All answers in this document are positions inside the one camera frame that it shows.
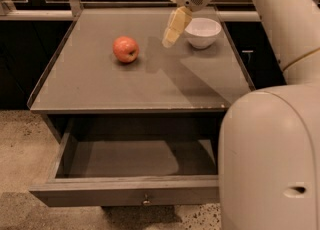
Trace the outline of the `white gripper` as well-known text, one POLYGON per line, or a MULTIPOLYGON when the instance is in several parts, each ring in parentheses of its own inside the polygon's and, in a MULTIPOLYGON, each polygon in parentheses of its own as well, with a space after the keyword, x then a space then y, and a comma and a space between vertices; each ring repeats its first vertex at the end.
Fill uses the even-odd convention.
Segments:
POLYGON ((162 39, 162 45, 165 48, 170 48, 177 42, 178 38, 181 36, 185 28, 191 22, 192 12, 200 11, 211 0, 170 0, 170 1, 182 7, 177 8, 170 14, 168 24, 162 39))

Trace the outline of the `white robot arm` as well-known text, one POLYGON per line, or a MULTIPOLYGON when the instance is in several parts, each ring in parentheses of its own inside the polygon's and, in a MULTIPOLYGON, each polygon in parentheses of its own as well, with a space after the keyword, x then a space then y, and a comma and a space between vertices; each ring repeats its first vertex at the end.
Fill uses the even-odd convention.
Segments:
MULTIPOLYGON (((211 0, 171 0, 172 46, 211 0)), ((320 9, 313 0, 252 0, 285 85, 228 109, 218 181, 222 230, 320 230, 320 9)))

